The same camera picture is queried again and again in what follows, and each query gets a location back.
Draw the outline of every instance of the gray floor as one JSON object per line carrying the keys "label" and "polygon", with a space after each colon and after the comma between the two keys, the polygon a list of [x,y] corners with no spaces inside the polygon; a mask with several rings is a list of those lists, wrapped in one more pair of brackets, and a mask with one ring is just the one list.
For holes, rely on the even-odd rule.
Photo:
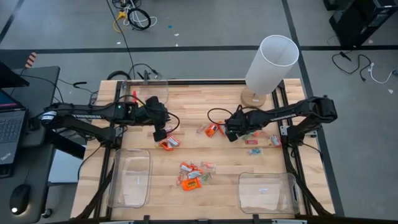
{"label": "gray floor", "polygon": [[[17,1],[4,2],[0,2],[0,27]],[[327,40],[330,45],[338,45],[328,24],[331,12],[325,10],[321,0],[288,3],[301,46],[328,45]],[[130,47],[259,45],[267,35],[290,37],[282,3],[276,0],[142,0],[142,8],[159,21],[148,31],[127,29]],[[123,48],[123,39],[113,31],[112,23],[105,1],[25,1],[0,49]],[[372,44],[365,45],[397,45],[397,23],[398,13],[369,38]],[[167,78],[243,78],[255,53],[134,52],[132,57],[134,63],[148,63]],[[328,95],[338,110],[338,120],[324,127],[345,214],[398,220],[398,77],[380,85],[365,71],[364,83],[358,73],[346,75],[332,64],[331,56],[337,53],[304,51],[303,57],[314,94]],[[398,68],[398,50],[352,52],[349,56],[355,61],[358,54],[367,55],[376,64],[374,76],[379,80]],[[354,69],[353,63],[336,60],[345,69]],[[112,71],[128,71],[130,61],[125,53],[39,54],[34,66],[51,65],[61,67],[60,78],[65,81],[88,81],[87,88],[96,90]],[[298,65],[287,75],[301,76]],[[84,91],[58,85],[65,101],[88,101]],[[49,204],[56,208],[52,221],[68,218],[73,188],[50,191]],[[58,205],[60,197],[64,203]]]}

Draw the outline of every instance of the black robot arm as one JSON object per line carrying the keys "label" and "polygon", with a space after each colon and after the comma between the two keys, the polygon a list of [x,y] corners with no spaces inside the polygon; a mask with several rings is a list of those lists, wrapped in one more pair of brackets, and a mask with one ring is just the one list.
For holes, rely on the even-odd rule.
{"label": "black robot arm", "polygon": [[133,102],[115,102],[105,106],[73,105],[55,103],[45,109],[41,122],[45,128],[67,128],[78,133],[94,136],[101,144],[118,147],[117,136],[120,129],[99,128],[79,119],[105,119],[120,126],[154,126],[154,139],[160,141],[167,137],[164,130],[170,120],[167,108],[156,96],[146,100],[146,105]]}
{"label": "black robot arm", "polygon": [[236,112],[225,120],[226,135],[232,142],[242,135],[262,129],[271,122],[296,116],[303,116],[305,119],[300,124],[287,128],[289,144],[294,145],[302,143],[305,133],[318,129],[322,123],[330,123],[337,119],[335,104],[326,97],[312,97],[269,111],[254,107],[242,108],[240,105]]}

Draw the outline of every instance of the white lamp shade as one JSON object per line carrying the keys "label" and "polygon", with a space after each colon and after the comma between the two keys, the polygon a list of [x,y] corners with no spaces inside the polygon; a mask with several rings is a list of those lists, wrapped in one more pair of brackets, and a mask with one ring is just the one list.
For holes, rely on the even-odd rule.
{"label": "white lamp shade", "polygon": [[299,48],[287,37],[266,37],[246,74],[246,85],[258,95],[272,93],[299,59]]}

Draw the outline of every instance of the wooden lamp base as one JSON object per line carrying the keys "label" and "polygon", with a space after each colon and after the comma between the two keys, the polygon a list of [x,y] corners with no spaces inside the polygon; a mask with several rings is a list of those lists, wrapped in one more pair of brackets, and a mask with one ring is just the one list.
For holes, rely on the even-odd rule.
{"label": "wooden lamp base", "polygon": [[267,95],[257,95],[246,87],[241,93],[241,99],[246,106],[260,107],[266,102]]}

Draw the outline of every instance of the wooden tabletop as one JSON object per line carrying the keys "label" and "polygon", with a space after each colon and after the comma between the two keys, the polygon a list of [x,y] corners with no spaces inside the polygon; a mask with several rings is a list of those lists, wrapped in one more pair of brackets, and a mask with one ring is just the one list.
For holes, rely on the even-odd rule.
{"label": "wooden tabletop", "polygon": [[[289,103],[305,98],[299,79],[285,79]],[[181,124],[172,133],[181,145],[173,151],[155,148],[153,127],[129,127],[123,137],[123,149],[146,149],[152,160],[152,175],[147,203],[142,208],[114,208],[113,220],[142,220],[150,215],[151,220],[188,220],[188,219],[243,219],[252,215],[242,212],[238,202],[238,177],[243,172],[280,174],[286,172],[281,148],[274,147],[267,138],[256,138],[257,146],[246,145],[243,140],[229,142],[220,133],[212,138],[197,134],[196,130],[208,124],[207,111],[212,108],[224,108],[234,112],[241,103],[240,94],[245,85],[170,85],[166,107],[177,115]],[[116,81],[102,81],[98,93],[97,105],[105,105],[114,100]],[[280,105],[282,97],[278,92]],[[263,110],[273,109],[272,96],[267,95]],[[214,111],[214,120],[228,118],[228,113]],[[295,124],[303,118],[294,118]],[[106,121],[93,121],[94,125],[109,126]],[[172,118],[167,125],[175,126]],[[264,128],[268,134],[279,135],[277,123]],[[315,138],[306,137],[306,144],[318,148]],[[87,145],[85,158],[99,146],[92,141]],[[263,155],[249,156],[248,150],[262,147]],[[307,146],[299,147],[305,180],[308,188],[318,201],[331,213],[334,212],[328,184],[326,182],[320,155]],[[100,149],[87,160],[81,168],[80,180],[76,190],[71,217],[77,216],[91,200],[98,189],[104,149]],[[113,163],[114,152],[109,158],[109,168]],[[213,178],[200,189],[189,192],[176,185],[181,162],[201,161],[216,164]],[[108,190],[103,197],[101,214],[105,214]],[[302,203],[300,211],[305,213]],[[260,218],[290,218],[293,215],[261,214]]]}

